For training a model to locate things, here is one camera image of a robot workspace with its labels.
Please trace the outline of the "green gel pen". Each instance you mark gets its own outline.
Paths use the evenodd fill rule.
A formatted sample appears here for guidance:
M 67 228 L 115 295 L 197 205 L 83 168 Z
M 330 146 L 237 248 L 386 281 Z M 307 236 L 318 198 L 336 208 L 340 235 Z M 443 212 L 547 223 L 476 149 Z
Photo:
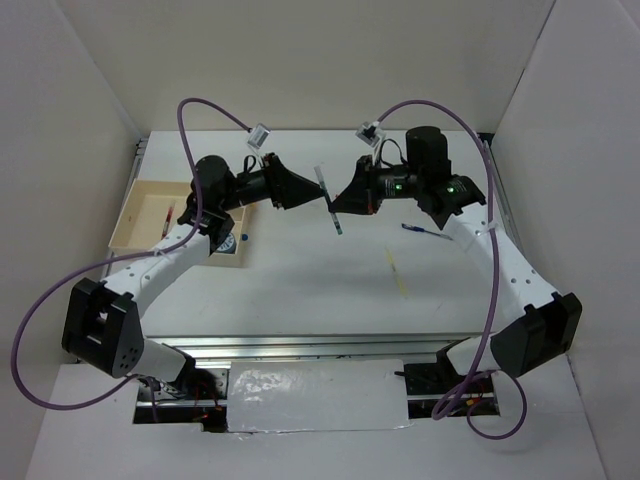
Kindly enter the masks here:
M 341 224 L 340 224 L 340 221 L 339 221 L 339 219 L 337 217 L 337 214 L 332 210 L 332 201 L 331 201 L 331 198 L 330 198 L 329 189 L 328 189 L 328 187 L 326 185 L 326 181 L 325 181 L 325 178 L 324 178 L 324 175 L 322 173 L 320 165 L 314 166 L 314 172 L 316 174 L 316 177 L 317 177 L 317 180 L 318 180 L 318 184 L 319 184 L 320 188 L 323 191 L 323 195 L 324 195 L 324 199 L 325 199 L 325 202 L 326 202 L 326 205 L 327 205 L 327 209 L 328 209 L 329 215 L 331 217 L 332 223 L 333 223 L 333 225 L 335 227 L 335 230 L 337 232 L 337 235 L 339 235 L 339 236 L 343 235 L 343 229 L 341 227 Z

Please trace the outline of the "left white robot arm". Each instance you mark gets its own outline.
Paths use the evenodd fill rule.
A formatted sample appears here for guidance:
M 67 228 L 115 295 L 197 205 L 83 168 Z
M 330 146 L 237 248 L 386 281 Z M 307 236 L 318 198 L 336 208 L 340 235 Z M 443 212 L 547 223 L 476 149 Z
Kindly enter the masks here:
M 99 282 L 85 278 L 73 287 L 62 348 L 113 378 L 152 377 L 172 397 L 189 397 L 197 387 L 195 360 L 146 338 L 144 314 L 182 274 L 224 243 L 234 227 L 232 210 L 262 200 L 291 209 L 322 195 L 317 183 L 288 170 L 275 154 L 266 155 L 258 170 L 239 174 L 219 156 L 202 158 L 184 212 L 153 250 Z

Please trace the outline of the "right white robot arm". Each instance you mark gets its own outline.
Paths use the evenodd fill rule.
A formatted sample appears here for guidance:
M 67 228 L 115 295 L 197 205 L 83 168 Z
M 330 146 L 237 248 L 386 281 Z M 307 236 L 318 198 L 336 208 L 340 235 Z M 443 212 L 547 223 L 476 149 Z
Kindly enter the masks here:
M 489 216 L 490 204 L 467 176 L 453 173 L 448 143 L 436 127 L 405 134 L 406 159 L 386 165 L 361 156 L 349 185 L 330 204 L 331 211 L 373 215 L 383 201 L 411 198 L 443 232 L 487 274 L 490 310 L 500 311 L 505 327 L 441 350 L 436 379 L 448 392 L 460 391 L 471 372 L 502 370 L 518 378 L 565 354 L 582 314 L 573 293 L 561 294 L 536 273 L 504 229 Z

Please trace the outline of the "red gel pen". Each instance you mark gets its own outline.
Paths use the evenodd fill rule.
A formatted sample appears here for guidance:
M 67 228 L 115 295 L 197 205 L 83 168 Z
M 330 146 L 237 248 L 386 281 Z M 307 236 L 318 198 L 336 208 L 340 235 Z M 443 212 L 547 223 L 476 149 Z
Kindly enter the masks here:
M 168 232 L 169 232 L 169 228 L 171 226 L 171 222 L 172 222 L 172 218 L 173 218 L 173 213 L 174 213 L 174 209 L 175 209 L 175 202 L 171 202 L 170 205 L 167 208 L 167 212 L 165 215 L 165 219 L 164 219 L 164 223 L 163 223 L 163 227 L 162 227 L 162 232 L 161 232 L 161 239 L 164 239 Z

